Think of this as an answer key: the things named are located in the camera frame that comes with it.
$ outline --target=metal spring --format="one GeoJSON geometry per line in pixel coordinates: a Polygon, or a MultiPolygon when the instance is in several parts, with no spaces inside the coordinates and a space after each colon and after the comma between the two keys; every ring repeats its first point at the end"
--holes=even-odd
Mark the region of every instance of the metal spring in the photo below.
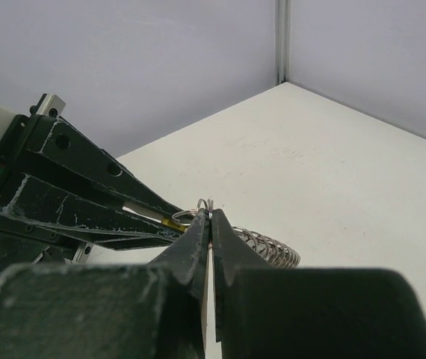
{"type": "MultiPolygon", "coordinates": [[[[187,209],[186,211],[177,212],[172,216],[172,219],[184,227],[189,226],[189,223],[185,223],[181,220],[181,217],[186,215],[196,215],[202,208],[208,210],[210,218],[213,213],[213,200],[198,200],[196,209],[187,209]]],[[[243,227],[232,227],[236,235],[246,243],[251,249],[253,249],[262,259],[277,268],[292,269],[296,268],[300,264],[300,255],[289,246],[272,239],[268,236],[264,236],[261,233],[253,230],[247,230],[243,227]]]]}

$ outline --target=white table surface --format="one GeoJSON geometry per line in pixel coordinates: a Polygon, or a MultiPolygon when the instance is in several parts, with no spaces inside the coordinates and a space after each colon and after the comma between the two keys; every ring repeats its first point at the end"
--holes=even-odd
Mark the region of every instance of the white table surface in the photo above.
{"type": "MultiPolygon", "coordinates": [[[[302,267],[399,271],[426,313],[422,138],[284,84],[119,160],[177,206],[213,198],[232,224],[293,247],[302,267]]],[[[89,263],[160,252],[94,248],[89,263]]],[[[207,357],[220,358],[209,297],[207,357]]]]}

